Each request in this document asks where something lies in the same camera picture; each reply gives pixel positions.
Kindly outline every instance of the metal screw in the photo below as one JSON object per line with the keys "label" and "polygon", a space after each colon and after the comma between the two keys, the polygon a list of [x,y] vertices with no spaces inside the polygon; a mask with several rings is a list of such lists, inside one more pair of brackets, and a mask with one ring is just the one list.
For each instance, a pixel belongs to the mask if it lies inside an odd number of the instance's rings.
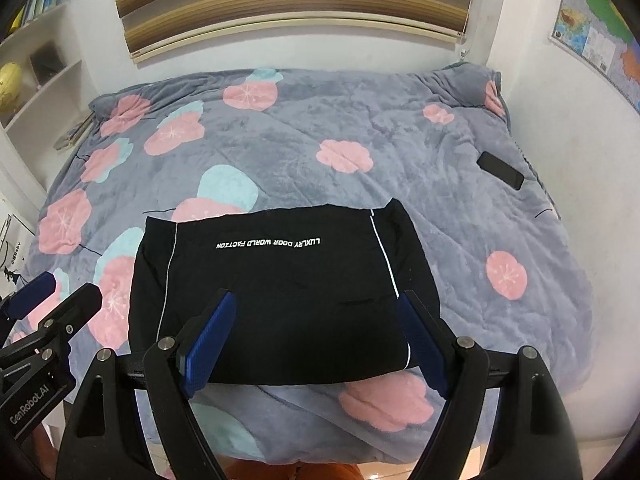
{"label": "metal screw", "polygon": [[98,353],[95,355],[98,361],[106,361],[109,357],[111,357],[111,350],[108,348],[102,348],[98,350]]}
{"label": "metal screw", "polygon": [[158,341],[158,348],[161,350],[168,350],[169,348],[173,348],[174,345],[175,339],[173,337],[163,337]]}
{"label": "metal screw", "polygon": [[474,345],[476,344],[476,342],[470,338],[468,335],[462,335],[459,338],[456,339],[456,343],[458,343],[458,346],[462,347],[462,348],[466,348],[467,350],[469,350],[470,348],[473,348]]}
{"label": "metal screw", "polygon": [[526,357],[527,359],[535,359],[536,357],[538,357],[538,352],[535,348],[533,348],[533,346],[525,346],[522,349],[522,355],[524,355],[524,357]]}

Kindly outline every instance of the white piping stripe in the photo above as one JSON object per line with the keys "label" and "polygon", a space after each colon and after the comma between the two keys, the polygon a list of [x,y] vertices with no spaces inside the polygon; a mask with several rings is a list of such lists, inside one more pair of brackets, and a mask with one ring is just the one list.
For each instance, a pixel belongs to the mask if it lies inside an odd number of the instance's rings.
{"label": "white piping stripe", "polygon": [[409,343],[407,343],[406,344],[406,364],[404,365],[405,370],[409,367],[410,360],[411,360],[411,346],[409,346]]}
{"label": "white piping stripe", "polygon": [[[382,240],[380,240],[380,236],[378,235],[378,230],[376,229],[376,223],[373,221],[373,209],[369,209],[369,211],[371,211],[371,216],[369,217],[369,219],[371,220],[371,225],[373,226],[373,232],[376,234],[376,238],[378,239],[378,244],[380,245],[380,249],[382,250],[382,254],[385,257],[385,261],[386,261],[386,268],[389,270],[389,276],[391,276],[391,283],[394,286],[394,291],[396,293],[396,299],[400,297],[400,294],[398,294],[398,288],[396,287],[396,279],[394,278],[394,272],[391,270],[391,264],[389,263],[389,258],[386,256],[386,251],[385,251],[385,247],[382,244]],[[409,343],[406,344],[406,364],[404,365],[404,369],[406,370],[406,368],[409,366],[409,361],[411,361],[411,347],[409,346]]]}
{"label": "white piping stripe", "polygon": [[391,283],[394,286],[394,291],[396,292],[396,299],[400,297],[398,294],[398,288],[396,287],[396,279],[394,278],[394,272],[391,270],[391,264],[389,263],[389,258],[386,257],[386,251],[384,245],[382,245],[382,241],[380,241],[380,236],[378,235],[378,230],[376,229],[376,223],[373,221],[373,209],[370,209],[371,216],[369,219],[371,220],[371,225],[373,225],[373,232],[376,234],[376,238],[378,239],[378,243],[380,244],[380,249],[382,250],[382,254],[385,257],[386,268],[389,269],[389,276],[391,276]]}
{"label": "white piping stripe", "polygon": [[171,267],[171,260],[174,259],[175,246],[178,243],[178,222],[175,223],[175,236],[174,236],[174,248],[171,250],[171,257],[169,257],[169,263],[166,264],[166,278],[164,280],[164,303],[162,304],[162,314],[160,314],[160,321],[158,322],[158,332],[156,333],[156,342],[160,339],[160,327],[162,326],[162,318],[164,317],[164,310],[166,309],[166,298],[169,293],[169,267]]}

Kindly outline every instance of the gray blanket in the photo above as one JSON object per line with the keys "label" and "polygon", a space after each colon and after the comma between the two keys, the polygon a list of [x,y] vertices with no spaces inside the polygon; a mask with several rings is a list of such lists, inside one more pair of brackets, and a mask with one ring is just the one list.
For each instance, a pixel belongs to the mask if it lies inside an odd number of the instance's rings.
{"label": "gray blanket", "polygon": [[[452,329],[487,349],[533,345],[560,390],[576,388],[591,362],[590,284],[510,137],[499,89],[498,73],[460,64],[408,75],[199,73],[97,98],[94,132],[49,192],[24,276],[49,270],[58,288],[14,336],[92,282],[104,301],[72,341],[73,373],[81,380],[102,346],[128,352],[147,215],[378,208],[395,197]],[[520,190],[478,167],[485,150],[524,174]],[[487,399],[478,440],[495,413]],[[157,441],[142,394],[140,405]],[[442,405],[417,369],[326,386],[210,384],[192,403],[215,452],[270,463],[416,460]]]}

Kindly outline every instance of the orange object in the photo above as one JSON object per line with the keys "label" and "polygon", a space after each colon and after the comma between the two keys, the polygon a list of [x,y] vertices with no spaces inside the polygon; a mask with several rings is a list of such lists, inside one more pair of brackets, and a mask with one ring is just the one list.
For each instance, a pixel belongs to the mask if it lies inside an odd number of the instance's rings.
{"label": "orange object", "polygon": [[351,464],[269,465],[236,460],[226,468],[230,480],[364,480],[358,466]]}

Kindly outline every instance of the yellow ball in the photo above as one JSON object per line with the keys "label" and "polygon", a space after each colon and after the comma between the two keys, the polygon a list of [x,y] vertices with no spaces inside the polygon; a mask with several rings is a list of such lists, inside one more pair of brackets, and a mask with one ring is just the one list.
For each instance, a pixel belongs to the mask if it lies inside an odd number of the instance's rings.
{"label": "yellow ball", "polygon": [[22,88],[22,67],[7,63],[0,68],[0,112],[7,111],[18,99]]}

